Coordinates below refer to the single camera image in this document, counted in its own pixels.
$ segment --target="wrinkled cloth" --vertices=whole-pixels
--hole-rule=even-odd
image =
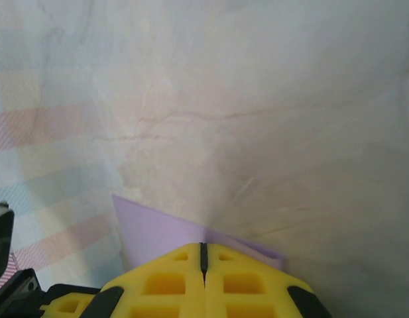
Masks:
[[[409,317],[409,0],[0,1],[19,266],[123,272],[112,193],[281,252],[335,317]]]

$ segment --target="black plastic part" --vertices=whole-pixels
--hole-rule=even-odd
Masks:
[[[314,293],[298,286],[290,286],[287,290],[303,318],[332,318]]]
[[[98,293],[79,318],[110,318],[123,292],[123,288],[117,286]]]
[[[8,265],[14,212],[5,203],[0,203],[0,278]]]
[[[50,287],[42,298],[43,305],[49,305],[54,299],[60,298],[68,293],[88,293],[90,295],[96,295],[99,293],[99,288],[91,287],[81,287],[75,285],[66,285],[66,284],[56,284]]]
[[[27,299],[31,296],[35,299],[37,297],[40,298],[43,294],[44,292],[40,290],[38,278],[34,270],[32,268],[20,270],[0,288],[0,315],[2,314],[2,317],[4,317],[4,312],[17,312],[20,307],[25,307],[24,303],[29,305],[27,311],[30,313],[34,301],[27,301]]]
[[[68,293],[99,293],[98,288],[57,284],[45,292],[40,290],[34,270],[20,270],[0,288],[1,318],[39,318],[44,314],[42,305]]]
[[[205,275],[207,274],[207,270],[209,269],[209,256],[207,253],[206,243],[200,243],[200,269],[203,273],[203,281],[205,285]]]

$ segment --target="black rubber strip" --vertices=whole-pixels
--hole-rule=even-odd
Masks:
[[[209,256],[207,254],[206,243],[200,243],[200,268],[203,273],[203,282],[205,285],[205,275],[207,274],[207,270],[209,269]]]
[[[303,318],[332,318],[314,293],[298,286],[290,286],[287,290]]]
[[[122,294],[119,286],[96,294],[79,318],[110,318]]]
[[[63,297],[68,293],[87,293],[90,295],[96,295],[97,293],[99,293],[99,288],[82,287],[67,284],[56,284],[50,287],[50,289],[46,292],[45,296],[43,297],[42,301],[45,305],[48,305],[54,299]]]

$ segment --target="yellow plastic part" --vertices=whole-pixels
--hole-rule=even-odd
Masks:
[[[258,260],[218,244],[188,244],[107,283],[124,289],[111,318],[302,318],[288,286],[310,287]],[[71,293],[42,306],[43,317],[78,318],[92,295]]]
[[[85,310],[93,298],[87,293],[68,293],[60,298],[51,301],[50,305],[42,305],[45,310],[43,318],[78,318]]]

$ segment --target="rectangular hole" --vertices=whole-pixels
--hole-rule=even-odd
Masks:
[[[227,274],[223,277],[224,293],[265,293],[262,279],[252,273]]]
[[[130,318],[178,318],[179,307],[136,307]]]
[[[275,318],[273,305],[227,304],[227,318]]]
[[[58,311],[62,313],[74,313],[76,309],[78,308],[78,305],[79,305],[78,300],[74,300],[74,299],[68,300],[59,306]]]
[[[144,295],[178,295],[185,293],[185,277],[178,273],[156,273],[145,282]]]

